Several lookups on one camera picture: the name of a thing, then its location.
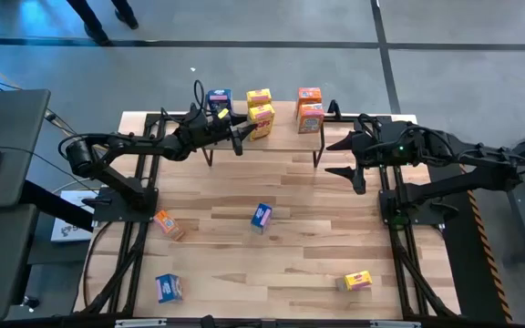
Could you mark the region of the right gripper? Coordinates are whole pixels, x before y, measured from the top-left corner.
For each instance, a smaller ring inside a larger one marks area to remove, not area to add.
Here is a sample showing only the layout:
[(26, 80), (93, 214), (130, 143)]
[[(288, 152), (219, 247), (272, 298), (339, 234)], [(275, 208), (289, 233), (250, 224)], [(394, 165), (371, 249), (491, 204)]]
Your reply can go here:
[(327, 168), (326, 172), (348, 179), (358, 195), (365, 194), (365, 169), (405, 163), (405, 122), (360, 115), (357, 130), (349, 131), (326, 150), (352, 150), (356, 136), (356, 168)]

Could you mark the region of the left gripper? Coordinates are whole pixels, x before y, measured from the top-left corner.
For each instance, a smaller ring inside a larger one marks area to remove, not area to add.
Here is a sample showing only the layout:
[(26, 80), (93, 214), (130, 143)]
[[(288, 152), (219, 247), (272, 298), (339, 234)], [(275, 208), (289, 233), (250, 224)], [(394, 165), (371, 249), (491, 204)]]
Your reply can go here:
[(231, 113), (227, 108), (207, 116), (203, 111), (193, 110), (184, 121), (184, 136), (192, 146), (208, 146), (231, 139), (236, 156), (243, 154), (242, 142), (257, 128), (256, 124), (238, 127), (248, 120), (247, 114)]

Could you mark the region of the yellow Pops cereal box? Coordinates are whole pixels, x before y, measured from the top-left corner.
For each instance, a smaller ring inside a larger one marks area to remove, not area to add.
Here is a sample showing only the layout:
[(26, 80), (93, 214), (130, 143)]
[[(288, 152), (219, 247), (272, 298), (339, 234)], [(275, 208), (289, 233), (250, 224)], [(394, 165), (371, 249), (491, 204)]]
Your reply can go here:
[(352, 292), (371, 286), (373, 280), (369, 271), (361, 271), (344, 275), (336, 279), (335, 283), (339, 291)]
[(246, 100), (249, 108), (269, 105), (272, 103), (271, 91), (269, 88), (247, 91)]
[(248, 109), (248, 121), (255, 124), (255, 129), (250, 133), (250, 140), (264, 138), (273, 128), (275, 111), (271, 104), (264, 104)]

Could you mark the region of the blue Frosted Flakes cereal box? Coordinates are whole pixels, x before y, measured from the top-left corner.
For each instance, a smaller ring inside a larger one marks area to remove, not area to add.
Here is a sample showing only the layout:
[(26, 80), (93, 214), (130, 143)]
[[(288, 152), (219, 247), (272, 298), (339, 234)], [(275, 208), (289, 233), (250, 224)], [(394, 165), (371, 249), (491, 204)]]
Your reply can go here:
[(260, 203), (251, 219), (251, 228), (254, 232), (263, 234), (273, 216), (273, 208), (270, 205)]
[(182, 286), (180, 277), (175, 274), (164, 274), (155, 279), (157, 285), (158, 303), (180, 302)]
[(223, 109), (232, 111), (232, 91), (228, 88), (209, 90), (206, 101), (210, 112), (218, 112)]

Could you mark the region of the orange Mini Wheats cereal box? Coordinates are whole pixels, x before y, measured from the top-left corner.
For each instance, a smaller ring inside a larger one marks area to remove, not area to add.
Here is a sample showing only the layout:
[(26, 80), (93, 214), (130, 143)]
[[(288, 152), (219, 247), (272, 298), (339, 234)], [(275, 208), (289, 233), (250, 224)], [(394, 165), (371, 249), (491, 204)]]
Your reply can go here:
[(179, 241), (185, 235), (184, 229), (165, 210), (156, 212), (153, 220), (169, 240)]
[(319, 87), (299, 87), (297, 93), (297, 106), (304, 104), (321, 104), (323, 102), (322, 91)]
[(298, 133), (316, 133), (324, 120), (324, 108), (321, 103), (302, 104), (299, 107), (297, 123)]

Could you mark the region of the black hazard-striped floor mat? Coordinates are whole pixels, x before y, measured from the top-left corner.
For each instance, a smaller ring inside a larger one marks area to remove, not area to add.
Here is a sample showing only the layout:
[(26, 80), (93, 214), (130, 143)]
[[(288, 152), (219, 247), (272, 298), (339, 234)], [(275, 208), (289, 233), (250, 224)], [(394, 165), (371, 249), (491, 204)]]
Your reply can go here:
[(474, 321), (512, 323), (513, 318), (489, 245), (474, 190), (507, 191), (516, 185), (517, 165), (507, 149), (470, 144), (436, 131), (427, 144), (442, 166), (424, 186), (429, 200), (455, 208), (443, 233), (459, 308)]

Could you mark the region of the black desk support beam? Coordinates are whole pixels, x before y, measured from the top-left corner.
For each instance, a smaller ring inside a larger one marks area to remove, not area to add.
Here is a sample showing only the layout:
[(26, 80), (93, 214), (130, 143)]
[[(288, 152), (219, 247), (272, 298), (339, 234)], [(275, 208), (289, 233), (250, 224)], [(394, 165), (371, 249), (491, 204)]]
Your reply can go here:
[(84, 231), (93, 231), (92, 213), (79, 208), (77, 205), (60, 198), (29, 180), (26, 180), (23, 185), (19, 202), (21, 204), (33, 204), (44, 213), (77, 226)]

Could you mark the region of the white printed box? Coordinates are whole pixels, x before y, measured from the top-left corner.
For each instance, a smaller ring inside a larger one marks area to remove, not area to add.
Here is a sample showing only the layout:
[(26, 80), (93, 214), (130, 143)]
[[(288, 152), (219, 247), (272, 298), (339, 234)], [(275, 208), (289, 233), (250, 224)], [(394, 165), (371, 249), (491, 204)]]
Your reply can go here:
[[(85, 205), (83, 199), (93, 199), (96, 194), (89, 190), (62, 190), (60, 197), (63, 200), (77, 205), (79, 208), (86, 210), (90, 213), (94, 212), (94, 209)], [(51, 232), (50, 240), (55, 243), (61, 242), (76, 242), (76, 241), (90, 241), (92, 233), (80, 229), (79, 227), (69, 224), (64, 220), (55, 218), (54, 226)]]

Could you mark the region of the grey desk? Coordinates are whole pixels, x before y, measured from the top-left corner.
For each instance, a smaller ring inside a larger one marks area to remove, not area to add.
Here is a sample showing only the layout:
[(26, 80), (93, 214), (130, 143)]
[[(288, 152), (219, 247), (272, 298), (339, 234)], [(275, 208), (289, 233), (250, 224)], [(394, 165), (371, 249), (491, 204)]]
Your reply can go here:
[(49, 99), (47, 89), (0, 91), (0, 208), (19, 202)]

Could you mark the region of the black desk foot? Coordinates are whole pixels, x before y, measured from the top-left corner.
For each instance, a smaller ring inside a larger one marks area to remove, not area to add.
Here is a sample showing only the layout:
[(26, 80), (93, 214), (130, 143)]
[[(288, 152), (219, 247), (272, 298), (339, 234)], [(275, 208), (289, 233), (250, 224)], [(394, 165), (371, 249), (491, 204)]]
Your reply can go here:
[(26, 295), (19, 305), (10, 307), (8, 319), (27, 320), (62, 316), (72, 313), (76, 295), (52, 292), (44, 295)]

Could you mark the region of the wooden shelf with black frame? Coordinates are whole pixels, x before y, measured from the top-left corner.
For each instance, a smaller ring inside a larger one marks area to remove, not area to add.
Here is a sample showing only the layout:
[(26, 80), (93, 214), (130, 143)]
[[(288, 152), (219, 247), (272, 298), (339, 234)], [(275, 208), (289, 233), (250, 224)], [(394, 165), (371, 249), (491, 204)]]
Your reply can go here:
[(247, 138), (242, 142), (243, 152), (312, 152), (314, 167), (317, 168), (325, 147), (324, 126), (315, 133), (299, 134), (294, 117), (296, 102), (274, 100), (272, 105), (275, 116), (271, 134), (254, 141)]

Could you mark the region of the silver aluminium bracket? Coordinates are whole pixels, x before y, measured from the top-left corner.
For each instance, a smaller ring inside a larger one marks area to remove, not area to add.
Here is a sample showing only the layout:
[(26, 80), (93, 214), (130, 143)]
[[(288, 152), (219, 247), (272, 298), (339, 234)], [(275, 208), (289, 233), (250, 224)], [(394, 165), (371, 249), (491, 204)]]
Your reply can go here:
[(369, 327), (370, 328), (422, 328), (422, 325), (419, 322), (373, 320), (370, 322)]
[(117, 320), (114, 328), (162, 328), (166, 326), (166, 319), (142, 318)]

